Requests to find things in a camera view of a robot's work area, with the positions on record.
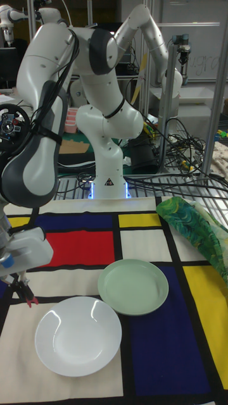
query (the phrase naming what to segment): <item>mondrian pattern tablecloth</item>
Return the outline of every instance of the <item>mondrian pattern tablecloth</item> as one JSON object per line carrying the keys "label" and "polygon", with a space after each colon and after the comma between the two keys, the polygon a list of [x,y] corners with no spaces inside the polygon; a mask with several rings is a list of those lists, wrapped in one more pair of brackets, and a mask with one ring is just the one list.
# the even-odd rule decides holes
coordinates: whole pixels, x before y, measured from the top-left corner
{"label": "mondrian pattern tablecloth", "polygon": [[[1,404],[227,405],[228,290],[156,214],[160,202],[53,201],[39,214],[6,207],[13,227],[32,221],[46,231],[54,256],[28,272],[38,306],[30,309],[0,283]],[[120,350],[102,370],[80,378],[49,371],[34,347],[40,319],[67,297],[98,296],[99,275],[119,259],[159,267],[170,287],[167,300],[149,315],[120,315]]]}

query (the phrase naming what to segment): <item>yellow square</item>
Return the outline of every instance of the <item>yellow square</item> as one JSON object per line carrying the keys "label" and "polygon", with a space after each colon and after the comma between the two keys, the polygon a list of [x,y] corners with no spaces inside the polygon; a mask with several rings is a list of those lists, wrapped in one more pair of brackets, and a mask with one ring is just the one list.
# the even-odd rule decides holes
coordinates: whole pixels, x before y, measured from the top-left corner
{"label": "yellow square", "polygon": [[212,266],[183,267],[224,389],[228,389],[228,288]]}
{"label": "yellow square", "polygon": [[118,216],[120,228],[161,227],[158,214],[122,214]]}
{"label": "yellow square", "polygon": [[30,221],[30,217],[29,216],[15,216],[12,218],[8,218],[10,225],[13,228],[17,228],[17,227],[22,227],[23,225],[26,225],[29,223]]}

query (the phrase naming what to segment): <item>pink object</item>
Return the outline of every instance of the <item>pink object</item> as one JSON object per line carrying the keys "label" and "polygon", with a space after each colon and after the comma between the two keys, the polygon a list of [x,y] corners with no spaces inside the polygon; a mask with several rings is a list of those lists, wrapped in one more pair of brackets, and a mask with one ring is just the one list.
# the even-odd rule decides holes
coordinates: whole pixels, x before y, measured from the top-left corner
{"label": "pink object", "polygon": [[76,125],[76,114],[78,108],[69,108],[67,111],[66,122],[64,131],[68,132],[69,134],[75,134],[77,130]]}
{"label": "pink object", "polygon": [[67,113],[67,117],[69,117],[69,116],[76,116],[76,114],[77,114],[77,108],[69,108],[68,109],[68,113]]}
{"label": "pink object", "polygon": [[66,120],[64,131],[68,132],[69,134],[75,134],[76,130],[77,130],[76,121]]}

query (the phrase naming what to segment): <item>black line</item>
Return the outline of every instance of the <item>black line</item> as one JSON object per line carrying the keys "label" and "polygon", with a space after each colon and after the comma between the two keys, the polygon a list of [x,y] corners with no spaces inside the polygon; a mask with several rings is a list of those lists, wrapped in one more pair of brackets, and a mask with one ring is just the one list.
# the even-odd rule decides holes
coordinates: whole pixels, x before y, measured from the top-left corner
{"label": "black line", "polygon": [[[118,215],[113,214],[112,220],[113,220],[114,253],[116,261],[123,259]],[[123,396],[126,401],[126,404],[133,405],[136,396],[136,389],[134,383],[134,369],[132,364],[129,317],[120,314],[118,315],[122,325],[122,341],[120,346],[120,352],[122,363]]]}
{"label": "black line", "polygon": [[[43,213],[40,214],[40,216],[84,216],[84,215],[91,215],[91,216],[110,216],[112,214],[116,215],[130,215],[130,214],[157,214],[157,212],[152,209],[149,211],[112,211],[112,212],[90,212],[90,211],[84,211],[83,213]],[[19,216],[30,216],[30,215],[11,215],[12,217],[19,217]]]}
{"label": "black line", "polygon": [[7,218],[30,218],[31,215],[32,215],[32,212],[31,212],[31,214],[24,214],[24,215],[22,215],[22,214],[18,214],[18,215],[7,215]]}
{"label": "black line", "polygon": [[37,219],[39,215],[39,208],[33,208],[32,214],[30,216],[30,221],[28,223],[29,228],[34,228],[35,227],[35,220]]}
{"label": "black line", "polygon": [[174,264],[172,261],[150,261],[152,265],[155,265],[157,267],[162,266],[162,267],[174,267]]}
{"label": "black line", "polygon": [[[59,302],[64,301],[65,299],[74,298],[74,297],[88,297],[88,296],[75,295],[75,296],[36,297],[36,298],[38,299],[39,304],[51,304],[51,303],[58,304]],[[101,300],[100,296],[89,296],[89,297]],[[25,301],[23,301],[20,298],[12,298],[10,301],[10,304],[17,305],[17,304],[22,304],[23,302],[25,302]]]}
{"label": "black line", "polygon": [[210,352],[210,348],[208,346],[208,342],[206,340],[206,336],[202,324],[200,322],[200,317],[196,308],[196,304],[191,294],[182,267],[182,263],[177,252],[174,238],[172,237],[172,233],[170,231],[168,223],[161,217],[160,220],[167,240],[168,248],[170,250],[170,255],[172,257],[172,261],[175,267],[177,278],[179,280],[180,287],[182,289],[183,296],[187,305],[192,327],[194,330],[194,335],[204,364],[205,373],[212,390],[213,401],[215,401],[217,405],[227,405],[224,397],[224,389],[222,386],[222,382],[215,367],[215,363],[213,362],[212,354]]}
{"label": "black line", "polygon": [[211,402],[213,399],[207,394],[194,395],[173,395],[173,396],[150,396],[135,397],[128,402],[126,397],[109,398],[75,398],[62,399],[60,401],[30,402],[31,405],[193,405]]}
{"label": "black line", "polygon": [[125,227],[125,228],[120,228],[120,230],[162,230],[162,226],[154,226],[154,227]]}
{"label": "black line", "polygon": [[112,228],[64,228],[64,229],[45,229],[47,234],[66,234],[68,232],[81,232],[85,230],[86,232],[112,232]]}
{"label": "black line", "polygon": [[190,266],[211,266],[209,261],[207,260],[197,260],[197,261],[182,261],[183,267],[190,267]]}
{"label": "black line", "polygon": [[118,215],[112,215],[112,222],[113,222],[113,243],[114,243],[114,255],[115,261],[121,260],[123,258],[122,252],[122,244],[120,238],[120,227],[118,222]]}
{"label": "black line", "polygon": [[120,345],[123,396],[126,404],[134,404],[136,401],[136,387],[134,382],[134,368],[132,362],[132,349],[130,343],[129,317],[118,314],[122,326],[122,341]]}
{"label": "black line", "polygon": [[54,266],[54,267],[35,267],[32,269],[27,270],[27,273],[38,273],[39,271],[56,271],[56,270],[100,270],[106,268],[108,265],[96,265],[96,266],[87,266],[87,265],[61,265],[61,266]]}

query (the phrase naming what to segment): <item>white plate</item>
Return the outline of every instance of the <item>white plate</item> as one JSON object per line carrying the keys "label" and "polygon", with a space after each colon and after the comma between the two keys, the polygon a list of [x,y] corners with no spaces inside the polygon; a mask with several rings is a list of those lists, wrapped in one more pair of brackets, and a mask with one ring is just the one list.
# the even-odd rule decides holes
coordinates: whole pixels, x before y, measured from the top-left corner
{"label": "white plate", "polygon": [[44,315],[35,333],[35,349],[50,370],[81,377],[106,366],[121,338],[120,320],[109,305],[92,297],[73,297]]}

